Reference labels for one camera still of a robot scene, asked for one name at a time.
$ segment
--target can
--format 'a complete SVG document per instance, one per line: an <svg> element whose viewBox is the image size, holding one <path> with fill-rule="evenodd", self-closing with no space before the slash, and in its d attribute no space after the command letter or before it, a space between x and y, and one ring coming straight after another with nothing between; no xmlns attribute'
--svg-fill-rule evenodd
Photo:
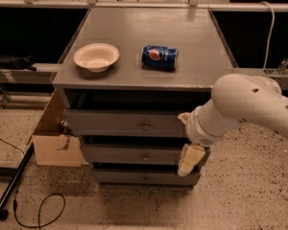
<svg viewBox="0 0 288 230"><path fill-rule="evenodd" d="M156 69L174 70L176 58L176 48L148 45L142 49L142 62Z"/></svg>

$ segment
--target white bowl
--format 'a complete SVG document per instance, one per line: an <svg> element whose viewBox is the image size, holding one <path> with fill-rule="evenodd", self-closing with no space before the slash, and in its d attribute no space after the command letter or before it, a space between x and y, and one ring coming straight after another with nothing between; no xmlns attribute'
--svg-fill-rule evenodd
<svg viewBox="0 0 288 230"><path fill-rule="evenodd" d="M74 56L77 65L94 73L106 71L118 58L118 50L106 43L86 45Z"/></svg>

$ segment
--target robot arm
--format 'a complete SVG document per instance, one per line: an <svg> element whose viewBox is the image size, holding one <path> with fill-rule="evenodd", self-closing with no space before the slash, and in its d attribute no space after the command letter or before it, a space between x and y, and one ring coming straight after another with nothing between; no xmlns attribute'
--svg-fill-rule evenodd
<svg viewBox="0 0 288 230"><path fill-rule="evenodd" d="M182 149L179 175L190 174L224 134L246 123L271 129L288 140L288 98L266 77L230 74L213 85L211 100L191 113L179 115L191 145Z"/></svg>

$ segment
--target speckled floor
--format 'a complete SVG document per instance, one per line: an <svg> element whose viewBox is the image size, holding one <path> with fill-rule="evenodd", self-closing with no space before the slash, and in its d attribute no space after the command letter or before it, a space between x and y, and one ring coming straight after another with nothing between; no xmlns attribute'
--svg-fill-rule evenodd
<svg viewBox="0 0 288 230"><path fill-rule="evenodd" d="M42 111L9 105L0 110L0 137L25 150ZM0 166L16 167L21 153L0 142ZM0 177L0 196L7 186ZM288 142L263 127L247 125L212 147L203 175L180 187L98 185L90 168L40 167L33 156L17 196L19 220L37 225L41 201L66 200L61 217L44 229L288 229ZM12 212L0 229L20 227ZM55 218L62 199L52 197L41 222Z"/></svg>

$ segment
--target gray tabletop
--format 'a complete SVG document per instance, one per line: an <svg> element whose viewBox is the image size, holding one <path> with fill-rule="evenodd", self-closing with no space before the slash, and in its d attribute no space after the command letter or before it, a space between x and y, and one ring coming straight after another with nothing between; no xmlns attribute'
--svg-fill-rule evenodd
<svg viewBox="0 0 288 230"><path fill-rule="evenodd" d="M73 56L90 43L108 43L120 57L103 73L91 73ZM178 49L173 72L143 68L142 48ZM60 88L205 90L232 66L207 9L92 8L53 84Z"/></svg>

